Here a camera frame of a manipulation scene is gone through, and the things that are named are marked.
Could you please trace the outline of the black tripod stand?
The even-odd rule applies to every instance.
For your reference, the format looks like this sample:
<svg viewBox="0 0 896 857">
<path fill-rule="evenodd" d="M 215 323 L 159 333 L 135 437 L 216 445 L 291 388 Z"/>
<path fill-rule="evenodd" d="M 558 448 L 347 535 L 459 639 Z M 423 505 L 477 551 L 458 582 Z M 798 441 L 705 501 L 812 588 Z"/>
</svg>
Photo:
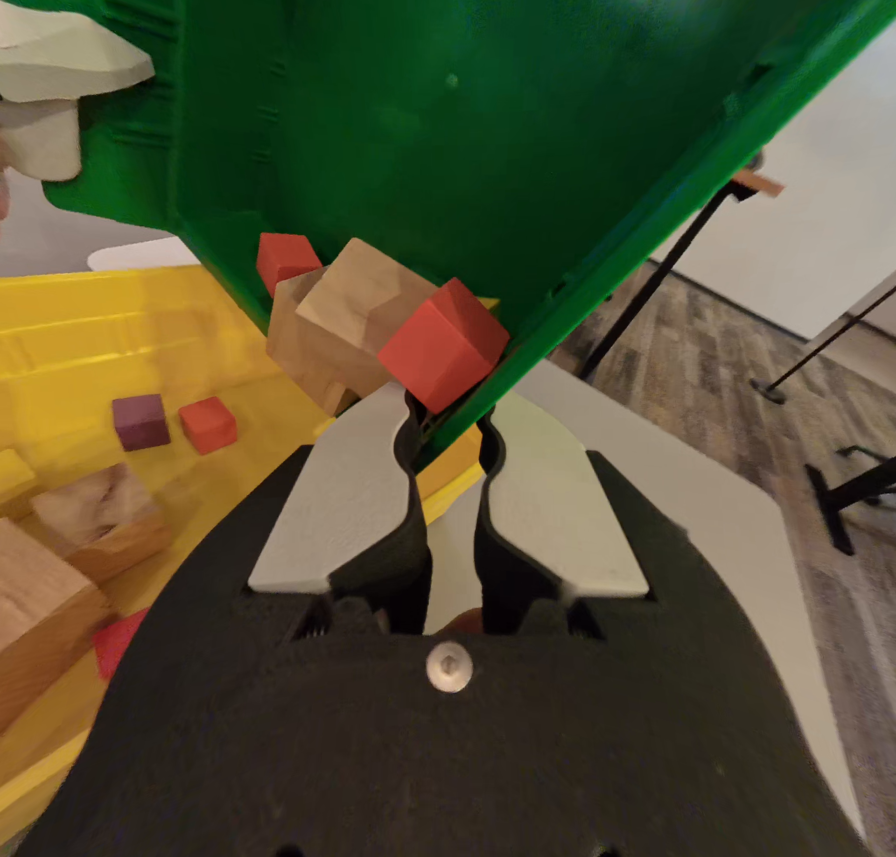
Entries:
<svg viewBox="0 0 896 857">
<path fill-rule="evenodd" d="M 759 193 L 776 198 L 784 190 L 784 186 L 777 181 L 768 179 L 761 174 L 764 166 L 765 149 L 761 148 L 746 164 L 735 173 L 730 180 L 721 187 L 705 206 L 696 213 L 685 231 L 678 237 L 674 245 L 666 254 L 666 257 L 658 264 L 657 268 L 645 281 L 644 285 L 633 296 L 633 299 L 624 308 L 622 313 L 611 325 L 609 331 L 602 340 L 591 350 L 588 357 L 580 363 L 576 372 L 579 380 L 587 381 L 598 369 L 601 362 L 607 357 L 613 347 L 616 346 L 622 335 L 633 324 L 635 318 L 642 312 L 649 300 L 656 293 L 659 286 L 669 277 L 676 264 L 685 255 L 688 248 L 696 240 L 712 216 L 721 208 L 723 202 L 732 198 L 736 203 L 754 197 Z"/>
</svg>

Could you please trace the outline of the small yellow cube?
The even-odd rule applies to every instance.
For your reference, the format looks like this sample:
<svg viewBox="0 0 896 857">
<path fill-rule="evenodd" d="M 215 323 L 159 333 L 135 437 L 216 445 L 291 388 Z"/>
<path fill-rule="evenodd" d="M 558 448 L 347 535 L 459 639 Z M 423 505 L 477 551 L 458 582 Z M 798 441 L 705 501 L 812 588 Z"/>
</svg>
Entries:
<svg viewBox="0 0 896 857">
<path fill-rule="evenodd" d="M 13 448 L 1 450 L 1 517 L 28 515 L 30 500 L 39 491 L 39 478 Z"/>
</svg>

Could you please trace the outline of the small red cube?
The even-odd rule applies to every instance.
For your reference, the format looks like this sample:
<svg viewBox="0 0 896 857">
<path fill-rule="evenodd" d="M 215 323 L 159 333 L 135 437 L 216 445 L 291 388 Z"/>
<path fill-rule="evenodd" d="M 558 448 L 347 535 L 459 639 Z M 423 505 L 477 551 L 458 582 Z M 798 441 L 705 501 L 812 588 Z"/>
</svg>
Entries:
<svg viewBox="0 0 896 857">
<path fill-rule="evenodd" d="M 256 270 L 271 298 L 282 282 L 322 269 L 311 241 L 305 235 L 262 232 Z"/>
<path fill-rule="evenodd" d="M 185 437 L 200 456 L 238 441 L 238 422 L 217 395 L 180 407 L 177 416 Z"/>
<path fill-rule="evenodd" d="M 98 677 L 108 683 L 150 608 L 144 608 L 100 629 L 93 637 Z"/>
</svg>

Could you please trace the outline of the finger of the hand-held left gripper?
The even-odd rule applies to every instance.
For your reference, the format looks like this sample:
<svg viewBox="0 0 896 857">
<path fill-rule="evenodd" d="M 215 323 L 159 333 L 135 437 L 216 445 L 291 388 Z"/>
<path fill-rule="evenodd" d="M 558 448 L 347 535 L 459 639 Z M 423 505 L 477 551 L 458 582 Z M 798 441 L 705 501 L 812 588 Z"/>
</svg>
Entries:
<svg viewBox="0 0 896 857">
<path fill-rule="evenodd" d="M 82 170 L 76 100 L 1 101 L 1 163 L 41 181 L 67 181 Z"/>
<path fill-rule="evenodd" d="M 1 94 L 18 103 L 78 100 L 153 78 L 151 56 L 73 12 L 1 2 Z"/>
</svg>

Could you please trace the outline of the black stand base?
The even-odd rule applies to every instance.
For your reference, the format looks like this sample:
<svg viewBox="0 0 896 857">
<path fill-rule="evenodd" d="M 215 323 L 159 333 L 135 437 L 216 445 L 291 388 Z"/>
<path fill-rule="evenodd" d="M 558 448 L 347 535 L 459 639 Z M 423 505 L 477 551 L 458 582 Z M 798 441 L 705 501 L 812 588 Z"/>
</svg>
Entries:
<svg viewBox="0 0 896 857">
<path fill-rule="evenodd" d="M 830 541 L 835 549 L 849 557 L 856 552 L 844 525 L 843 510 L 859 502 L 875 505 L 881 496 L 895 493 L 895 457 L 884 456 L 860 445 L 835 450 L 838 457 L 848 458 L 854 454 L 875 460 L 875 465 L 836 487 L 828 485 L 819 468 L 812 464 L 804 466 Z"/>
</svg>

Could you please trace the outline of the green plastic box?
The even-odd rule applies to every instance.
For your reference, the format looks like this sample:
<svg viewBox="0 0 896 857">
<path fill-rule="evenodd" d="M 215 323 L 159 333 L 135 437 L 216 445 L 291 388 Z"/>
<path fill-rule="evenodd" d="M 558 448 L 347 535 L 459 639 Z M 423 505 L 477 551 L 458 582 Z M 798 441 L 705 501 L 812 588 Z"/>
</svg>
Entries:
<svg viewBox="0 0 896 857">
<path fill-rule="evenodd" d="M 430 462 L 894 20 L 894 0 L 6 0 L 156 76 L 88 97 L 55 206 L 182 238 L 260 328 L 263 231 L 500 300 Z"/>
</svg>

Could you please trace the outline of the large wooden cube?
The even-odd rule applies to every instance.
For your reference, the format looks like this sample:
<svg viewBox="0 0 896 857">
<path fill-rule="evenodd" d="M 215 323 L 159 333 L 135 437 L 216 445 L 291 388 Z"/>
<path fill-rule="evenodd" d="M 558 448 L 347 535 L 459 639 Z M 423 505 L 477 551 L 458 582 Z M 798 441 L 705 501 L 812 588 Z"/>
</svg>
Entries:
<svg viewBox="0 0 896 857">
<path fill-rule="evenodd" d="M 312 360 L 364 397 L 392 380 L 379 351 L 438 286 L 353 237 L 299 303 Z"/>
<path fill-rule="evenodd" d="M 316 269 L 277 284 L 266 352 L 327 415 L 336 416 L 392 376 L 373 354 L 297 313 L 324 272 Z"/>
<path fill-rule="evenodd" d="M 173 541 L 161 507 L 127 463 L 41 492 L 29 504 L 52 548 L 96 584 L 151 559 Z"/>
<path fill-rule="evenodd" d="M 1 520 L 1 732 L 91 648 L 115 609 L 94 582 Z"/>
</svg>

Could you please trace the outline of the yellow plastic box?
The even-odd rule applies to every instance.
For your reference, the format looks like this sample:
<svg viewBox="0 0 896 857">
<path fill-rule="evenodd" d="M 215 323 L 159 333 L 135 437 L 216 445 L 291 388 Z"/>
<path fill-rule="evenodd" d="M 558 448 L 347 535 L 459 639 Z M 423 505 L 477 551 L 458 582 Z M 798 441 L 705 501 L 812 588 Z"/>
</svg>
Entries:
<svg viewBox="0 0 896 857">
<path fill-rule="evenodd" d="M 224 515 L 325 414 L 265 353 L 265 339 L 200 266 L 7 278 L 1 289 L 2 450 L 43 490 L 127 461 L 162 505 L 171 546 L 104 585 L 118 613 L 145 608 Z M 111 402 L 162 396 L 171 442 L 126 452 Z M 200 456 L 180 407 L 217 395 L 238 441 Z"/>
</svg>

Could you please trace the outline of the small purple cube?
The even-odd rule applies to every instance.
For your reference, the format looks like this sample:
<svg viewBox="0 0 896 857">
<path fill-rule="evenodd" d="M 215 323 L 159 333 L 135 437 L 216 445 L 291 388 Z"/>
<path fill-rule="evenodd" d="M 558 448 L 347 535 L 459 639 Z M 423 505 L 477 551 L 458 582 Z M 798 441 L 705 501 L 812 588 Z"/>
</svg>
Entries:
<svg viewBox="0 0 896 857">
<path fill-rule="evenodd" d="M 112 400 L 113 425 L 126 452 L 168 445 L 168 428 L 162 396 L 139 394 Z"/>
</svg>

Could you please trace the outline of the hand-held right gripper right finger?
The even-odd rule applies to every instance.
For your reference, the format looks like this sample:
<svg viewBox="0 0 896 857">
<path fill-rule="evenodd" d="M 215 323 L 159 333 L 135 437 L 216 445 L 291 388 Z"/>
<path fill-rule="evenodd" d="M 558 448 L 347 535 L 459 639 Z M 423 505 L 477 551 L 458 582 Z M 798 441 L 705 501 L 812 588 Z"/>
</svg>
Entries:
<svg viewBox="0 0 896 857">
<path fill-rule="evenodd" d="M 486 477 L 475 570 L 485 632 L 516 633 L 541 600 L 575 616 L 588 600 L 648 596 L 648 579 L 591 456 L 563 423 L 509 392 L 478 427 Z"/>
</svg>

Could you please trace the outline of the large red cube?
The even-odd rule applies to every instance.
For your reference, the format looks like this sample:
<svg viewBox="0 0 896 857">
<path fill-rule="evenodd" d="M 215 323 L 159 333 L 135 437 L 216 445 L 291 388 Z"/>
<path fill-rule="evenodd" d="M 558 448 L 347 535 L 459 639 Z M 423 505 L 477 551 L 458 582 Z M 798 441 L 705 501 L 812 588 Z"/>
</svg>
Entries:
<svg viewBox="0 0 896 857">
<path fill-rule="evenodd" d="M 459 279 L 425 299 L 377 358 L 432 414 L 449 406 L 498 365 L 511 335 Z"/>
</svg>

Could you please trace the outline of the white round table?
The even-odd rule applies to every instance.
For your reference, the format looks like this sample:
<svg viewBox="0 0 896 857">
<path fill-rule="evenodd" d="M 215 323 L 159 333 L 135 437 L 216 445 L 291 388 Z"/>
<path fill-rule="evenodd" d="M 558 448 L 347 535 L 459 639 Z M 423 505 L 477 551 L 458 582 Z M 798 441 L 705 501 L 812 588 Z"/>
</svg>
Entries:
<svg viewBox="0 0 896 857">
<path fill-rule="evenodd" d="M 176 236 L 109 246 L 92 252 L 86 264 L 92 272 L 133 271 L 199 266 L 200 260 Z"/>
</svg>

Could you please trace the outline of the thin black stand pole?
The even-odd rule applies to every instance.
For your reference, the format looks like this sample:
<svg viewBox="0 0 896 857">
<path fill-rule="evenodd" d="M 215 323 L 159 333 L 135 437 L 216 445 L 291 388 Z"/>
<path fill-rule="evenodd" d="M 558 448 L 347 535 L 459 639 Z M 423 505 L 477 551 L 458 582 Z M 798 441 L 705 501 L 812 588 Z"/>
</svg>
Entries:
<svg viewBox="0 0 896 857">
<path fill-rule="evenodd" d="M 783 372 L 777 379 L 765 381 L 762 379 L 752 378 L 749 381 L 750 387 L 759 393 L 764 399 L 776 405 L 783 405 L 787 402 L 787 395 L 780 390 L 780 386 L 790 378 L 792 378 L 799 370 L 813 360 L 816 356 L 825 351 L 830 345 L 834 344 L 845 333 L 851 331 L 855 326 L 859 325 L 867 315 L 876 310 L 882 303 L 885 303 L 894 296 L 895 285 L 890 286 L 886 291 L 881 292 L 877 298 L 871 302 L 866 302 L 859 312 L 847 312 L 844 315 L 844 321 L 840 323 L 834 330 L 823 340 L 807 352 L 800 360 L 798 360 L 791 368 Z"/>
</svg>

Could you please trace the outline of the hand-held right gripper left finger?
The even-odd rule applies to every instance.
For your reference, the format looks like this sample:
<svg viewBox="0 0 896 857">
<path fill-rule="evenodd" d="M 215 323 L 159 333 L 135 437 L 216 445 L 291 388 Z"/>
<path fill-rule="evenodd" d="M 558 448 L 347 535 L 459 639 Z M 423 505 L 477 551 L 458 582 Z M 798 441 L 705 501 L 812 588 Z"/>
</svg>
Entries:
<svg viewBox="0 0 896 857">
<path fill-rule="evenodd" d="M 427 524 L 413 463 L 420 422 L 396 382 L 361 399 L 321 434 L 248 578 L 261 594 L 365 599 L 391 632 L 423 632 Z"/>
</svg>

